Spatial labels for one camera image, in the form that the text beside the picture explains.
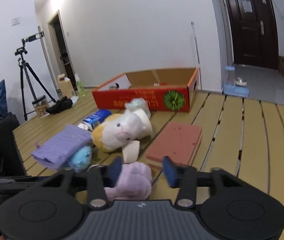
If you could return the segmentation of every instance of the slatted table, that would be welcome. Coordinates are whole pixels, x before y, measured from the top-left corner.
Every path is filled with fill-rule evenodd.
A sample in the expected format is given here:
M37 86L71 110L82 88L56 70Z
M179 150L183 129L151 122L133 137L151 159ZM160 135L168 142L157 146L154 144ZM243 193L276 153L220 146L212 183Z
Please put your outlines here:
M43 144L67 124L78 124L96 109L88 91L73 108L55 116L35 117L18 127L14 135L27 173L32 176L54 174L55 171L46 169L31 157L35 144ZM169 121L203 128L202 142L190 165L200 171L221 167L284 205L284 106L198 92L189 113L152 112L153 134L141 140L140 162L146 163L145 150ZM121 155L120 151L111 155L98 151L92 162L110 164ZM164 175L157 170L152 170L152 177L150 199L171 199L174 202L177 189L169 188ZM198 203L208 197L207 188L198 189ZM78 199L83 198L85 194L82 192ZM284 231L280 239L284 240Z

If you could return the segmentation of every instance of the cabinet handle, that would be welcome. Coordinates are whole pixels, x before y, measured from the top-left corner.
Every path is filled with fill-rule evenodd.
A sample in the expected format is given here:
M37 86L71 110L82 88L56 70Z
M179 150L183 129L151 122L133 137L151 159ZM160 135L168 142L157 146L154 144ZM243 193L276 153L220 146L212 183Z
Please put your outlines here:
M264 23L263 23L263 21L261 21L261 32L262 32L262 35L264 35Z

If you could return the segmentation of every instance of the white plush toy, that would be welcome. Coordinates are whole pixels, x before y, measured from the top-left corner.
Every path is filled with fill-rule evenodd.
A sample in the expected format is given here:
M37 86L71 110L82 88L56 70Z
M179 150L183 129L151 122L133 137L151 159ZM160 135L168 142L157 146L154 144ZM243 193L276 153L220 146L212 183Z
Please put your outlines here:
M104 152L122 148L125 163L137 161L140 142L152 133L152 126L142 109L128 109L123 114L112 114L92 132L93 143Z

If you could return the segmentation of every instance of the ribbed gray panel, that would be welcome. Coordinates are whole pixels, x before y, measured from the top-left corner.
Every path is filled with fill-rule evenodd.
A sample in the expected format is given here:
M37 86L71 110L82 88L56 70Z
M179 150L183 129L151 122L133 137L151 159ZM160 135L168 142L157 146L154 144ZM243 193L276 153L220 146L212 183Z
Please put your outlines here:
M173 208L168 200L115 201L94 211L65 240L218 240L191 212Z

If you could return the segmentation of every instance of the wall switch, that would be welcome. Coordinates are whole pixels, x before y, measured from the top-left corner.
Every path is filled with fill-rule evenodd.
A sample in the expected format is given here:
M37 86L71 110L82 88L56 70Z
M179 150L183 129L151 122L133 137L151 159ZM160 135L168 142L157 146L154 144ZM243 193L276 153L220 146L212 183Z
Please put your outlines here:
M12 26L20 24L20 17L14 18L11 20Z

